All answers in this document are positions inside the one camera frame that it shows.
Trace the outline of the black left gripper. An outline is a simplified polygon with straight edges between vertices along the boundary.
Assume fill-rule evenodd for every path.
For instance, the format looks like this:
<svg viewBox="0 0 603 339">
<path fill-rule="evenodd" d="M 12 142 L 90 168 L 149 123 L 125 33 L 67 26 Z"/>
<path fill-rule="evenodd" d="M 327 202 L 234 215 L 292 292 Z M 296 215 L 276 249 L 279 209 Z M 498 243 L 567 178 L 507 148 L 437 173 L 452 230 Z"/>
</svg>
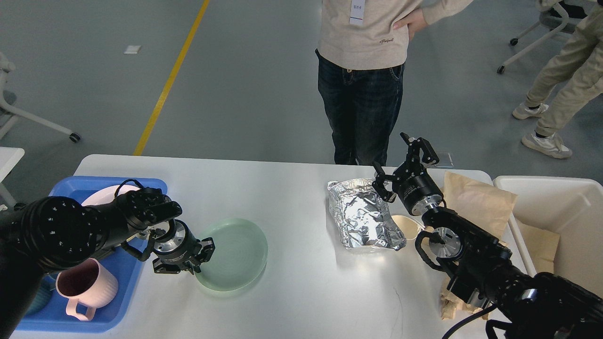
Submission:
<svg viewBox="0 0 603 339">
<path fill-rule="evenodd" d="M 166 234 L 157 238 L 154 243 L 153 270 L 156 274 L 179 274 L 190 272 L 198 274 L 202 264 L 211 260 L 215 251 L 212 237 L 198 240 L 185 223 L 179 220 L 168 222 Z"/>
</svg>

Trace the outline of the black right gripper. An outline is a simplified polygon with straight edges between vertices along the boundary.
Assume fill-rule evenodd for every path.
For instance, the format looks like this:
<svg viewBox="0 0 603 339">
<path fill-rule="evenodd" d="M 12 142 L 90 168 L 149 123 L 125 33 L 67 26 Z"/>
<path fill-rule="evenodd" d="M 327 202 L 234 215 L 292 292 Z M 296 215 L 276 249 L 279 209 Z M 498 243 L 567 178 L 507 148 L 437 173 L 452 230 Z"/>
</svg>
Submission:
<svg viewBox="0 0 603 339">
<path fill-rule="evenodd" d="M 408 151 L 403 164 L 394 171 L 394 182 L 389 191 L 385 182 L 392 182 L 392 176 L 386 175 L 381 165 L 374 161 L 375 180 L 371 186 L 384 202 L 394 202 L 399 196 L 406 210 L 411 215 L 420 216 L 427 210 L 440 206 L 444 200 L 441 189 L 429 176 L 424 165 L 434 166 L 440 158 L 426 139 L 409 137 L 407 133 L 400 133 L 407 144 Z"/>
</svg>

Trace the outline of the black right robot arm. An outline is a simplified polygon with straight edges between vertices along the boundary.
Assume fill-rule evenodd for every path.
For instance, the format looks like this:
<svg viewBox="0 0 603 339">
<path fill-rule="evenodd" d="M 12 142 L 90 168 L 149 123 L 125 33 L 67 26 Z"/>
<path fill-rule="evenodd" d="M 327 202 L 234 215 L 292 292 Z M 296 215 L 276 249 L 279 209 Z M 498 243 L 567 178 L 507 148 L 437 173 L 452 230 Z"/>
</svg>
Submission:
<svg viewBox="0 0 603 339">
<path fill-rule="evenodd" d="M 415 248 L 432 269 L 444 272 L 447 290 L 480 311 L 444 334 L 498 309 L 507 322 L 486 321 L 489 339 L 504 331 L 506 339 L 595 339 L 602 337 L 602 299 L 552 273 L 525 274 L 511 262 L 511 251 L 499 239 L 446 206 L 444 195 L 425 165 L 439 163 L 429 141 L 400 134 L 408 146 L 405 161 L 388 175 L 373 163 L 372 187 L 386 202 L 396 197 L 431 231 L 421 231 Z"/>
</svg>

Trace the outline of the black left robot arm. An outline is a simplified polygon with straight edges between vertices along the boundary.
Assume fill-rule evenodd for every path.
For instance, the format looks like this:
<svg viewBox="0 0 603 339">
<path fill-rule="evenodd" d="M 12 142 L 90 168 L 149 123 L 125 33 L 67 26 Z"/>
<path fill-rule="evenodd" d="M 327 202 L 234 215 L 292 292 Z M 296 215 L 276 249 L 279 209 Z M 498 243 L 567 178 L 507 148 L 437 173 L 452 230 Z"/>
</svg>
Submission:
<svg viewBox="0 0 603 339">
<path fill-rule="evenodd" d="M 82 206 L 47 196 L 1 216 L 1 337 L 8 339 L 36 297 L 43 277 L 80 266 L 120 247 L 140 262 L 155 255 L 157 274 L 201 272 L 215 243 L 197 239 L 178 217 L 182 208 L 160 188 L 119 193 L 111 202 Z"/>
</svg>

